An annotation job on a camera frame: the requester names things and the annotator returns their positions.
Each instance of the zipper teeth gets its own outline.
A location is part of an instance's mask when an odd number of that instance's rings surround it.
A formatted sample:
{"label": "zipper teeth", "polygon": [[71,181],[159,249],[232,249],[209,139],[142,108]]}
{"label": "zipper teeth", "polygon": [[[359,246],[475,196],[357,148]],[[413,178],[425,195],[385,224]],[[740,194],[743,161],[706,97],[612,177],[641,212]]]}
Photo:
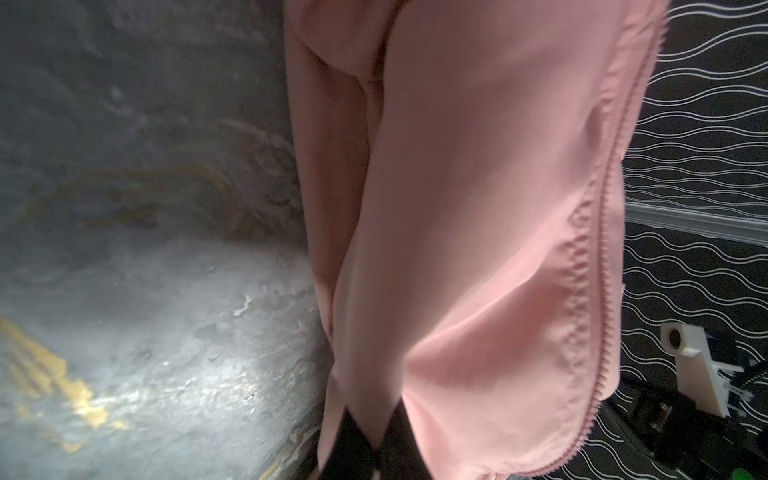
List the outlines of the zipper teeth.
{"label": "zipper teeth", "polygon": [[[643,60],[643,65],[641,66],[639,72],[645,72],[647,70],[647,66],[649,63],[655,64],[656,57],[661,51],[661,46],[664,43],[664,39],[666,38],[667,29],[668,29],[668,21],[667,21],[667,13],[665,11],[664,13],[664,19],[656,27],[656,32],[654,33],[655,39],[651,43],[651,47],[648,49],[648,52],[646,53],[645,59]],[[629,102],[624,106],[624,111],[622,112],[622,115],[619,120],[619,129],[621,129],[621,124],[626,123],[627,121],[627,111],[630,109],[630,106],[634,106],[635,98],[639,98],[638,94],[641,94],[642,91],[645,90],[647,87],[645,82],[640,82],[641,75],[639,74],[634,81],[634,85],[631,89],[631,96]],[[605,176],[605,183],[603,185],[603,190],[601,191],[601,209],[598,212],[599,221],[602,220],[603,217],[603,206],[605,205],[605,195],[608,189],[606,186],[611,182],[608,174],[611,172],[611,168],[615,167],[615,165],[621,165],[621,162],[615,162],[611,161],[612,157],[615,155],[617,141],[619,139],[619,135],[616,136],[614,139],[614,146],[611,148],[611,156],[608,158],[607,166],[606,166],[606,176]],[[605,232],[603,229],[605,228],[604,223],[601,221],[600,225],[600,238],[605,238]],[[598,254],[598,262],[599,267],[601,270],[601,290],[603,293],[606,293],[610,289],[610,285],[607,284],[607,281],[605,280],[607,277],[607,272],[605,271],[605,250],[606,246],[601,242],[600,245],[600,252]],[[561,465],[564,465],[571,461],[581,450],[581,448],[584,446],[584,443],[587,440],[587,437],[592,432],[592,429],[594,428],[594,420],[598,416],[598,411],[600,410],[602,401],[599,399],[599,392],[601,391],[601,387],[604,386],[605,381],[607,379],[608,374],[608,367],[607,367],[607,357],[610,355],[610,346],[612,345],[613,341],[616,341],[616,339],[611,338],[612,335],[609,333],[610,331],[610,322],[611,318],[607,314],[607,311],[609,310],[606,304],[606,298],[607,295],[603,295],[601,302],[602,302],[602,333],[603,338],[601,342],[601,354],[600,358],[598,360],[598,377],[595,381],[595,384],[592,388],[592,394],[590,397],[590,405],[589,409],[587,410],[587,415],[584,417],[584,423],[581,426],[581,431],[579,432],[578,436],[576,437],[576,440],[571,444],[571,446],[566,450],[566,452],[557,460],[550,463],[549,465],[546,465],[543,468],[539,468],[537,470],[534,470],[533,472],[526,472],[521,475],[533,477],[536,475],[543,475],[545,473],[552,472],[556,470],[557,468],[560,468]]]}

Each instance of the pink jacket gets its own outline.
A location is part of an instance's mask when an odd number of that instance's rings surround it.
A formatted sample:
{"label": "pink jacket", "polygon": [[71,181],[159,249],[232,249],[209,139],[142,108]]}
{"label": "pink jacket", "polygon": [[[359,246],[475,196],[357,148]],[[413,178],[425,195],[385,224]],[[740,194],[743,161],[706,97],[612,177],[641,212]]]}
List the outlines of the pink jacket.
{"label": "pink jacket", "polygon": [[435,480],[563,464],[618,381],[621,159],[663,0],[286,0],[328,382]]}

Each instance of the yellow paint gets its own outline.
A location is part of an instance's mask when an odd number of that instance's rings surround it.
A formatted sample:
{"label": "yellow paint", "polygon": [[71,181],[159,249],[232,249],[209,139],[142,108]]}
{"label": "yellow paint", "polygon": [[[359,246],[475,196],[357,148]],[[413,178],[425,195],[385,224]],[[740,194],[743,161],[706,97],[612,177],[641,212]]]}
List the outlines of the yellow paint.
{"label": "yellow paint", "polygon": [[[217,173],[201,166],[137,168],[127,170],[94,170],[67,182],[55,192],[40,197],[27,206],[18,217],[20,221],[28,221],[34,215],[48,209],[57,200],[68,200],[85,192],[89,187],[99,187],[101,182],[116,180],[131,180],[139,183],[139,187],[129,187],[123,190],[111,190],[105,195],[113,201],[125,200],[123,194],[138,195],[134,201],[154,195],[160,197],[166,193],[164,185],[169,179],[202,180],[218,191],[224,202],[224,219],[227,226],[232,228],[238,237],[253,235],[256,228],[261,227],[267,235],[275,232],[270,225],[253,209],[249,208],[237,192]],[[87,227],[104,227],[114,223],[146,223],[152,221],[160,213],[160,206],[153,205],[143,209],[122,211],[107,218],[85,219]]]}
{"label": "yellow paint", "polygon": [[116,420],[109,424],[115,430],[128,430],[128,425],[122,420]]}
{"label": "yellow paint", "polygon": [[277,470],[277,467],[280,466],[280,460],[277,459],[275,462],[259,477],[259,480],[267,480],[270,475],[272,475],[275,470]]}
{"label": "yellow paint", "polygon": [[22,420],[29,420],[29,418],[32,416],[32,412],[29,411],[29,407],[27,407],[24,403],[17,402],[16,405],[13,406],[13,409],[16,411],[16,415],[21,417]]}
{"label": "yellow paint", "polygon": [[8,371],[11,373],[11,379],[16,385],[16,388],[22,394],[32,397],[33,399],[39,399],[41,397],[40,392],[27,380],[22,370],[14,364],[8,365]]}
{"label": "yellow paint", "polygon": [[34,360],[26,356],[18,347],[11,348],[11,354],[17,364],[22,366],[26,378],[33,383],[38,392],[43,396],[53,395],[53,381],[51,377]]}
{"label": "yellow paint", "polygon": [[80,449],[83,448],[83,442],[79,442],[79,443],[62,443],[61,447],[67,453],[75,453],[75,452],[78,452]]}
{"label": "yellow paint", "polygon": [[83,448],[83,442],[64,442],[61,440],[61,437],[51,429],[43,429],[43,431],[40,432],[40,436],[50,443],[55,443],[60,446],[67,453],[79,452],[80,449]]}
{"label": "yellow paint", "polygon": [[3,317],[0,317],[0,332],[15,344],[12,352],[18,365],[11,364],[10,370],[14,383],[23,393],[39,398],[42,395],[51,395],[51,385],[55,385],[69,400],[72,410],[88,421],[93,429],[107,421],[109,412],[91,404],[94,393],[88,385],[82,380],[67,377],[66,360],[54,355],[27,336],[15,323]]}

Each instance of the gray concrete floor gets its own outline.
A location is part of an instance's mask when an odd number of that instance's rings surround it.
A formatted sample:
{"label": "gray concrete floor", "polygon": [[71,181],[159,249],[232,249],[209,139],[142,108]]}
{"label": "gray concrete floor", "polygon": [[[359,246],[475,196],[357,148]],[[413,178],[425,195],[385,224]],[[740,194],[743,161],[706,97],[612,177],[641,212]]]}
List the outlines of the gray concrete floor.
{"label": "gray concrete floor", "polygon": [[0,478],[292,478],[329,353],[281,5],[4,6]]}

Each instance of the white bracket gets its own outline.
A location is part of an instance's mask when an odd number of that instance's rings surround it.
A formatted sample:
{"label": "white bracket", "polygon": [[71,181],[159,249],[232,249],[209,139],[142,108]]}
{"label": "white bracket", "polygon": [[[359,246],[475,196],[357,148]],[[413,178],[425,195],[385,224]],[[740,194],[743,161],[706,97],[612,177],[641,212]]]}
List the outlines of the white bracket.
{"label": "white bracket", "polygon": [[702,412],[729,416],[730,380],[717,375],[718,370],[743,372],[740,366],[714,362],[707,344],[707,334],[700,326],[686,323],[661,325],[661,346],[674,355],[677,391],[689,396]]}

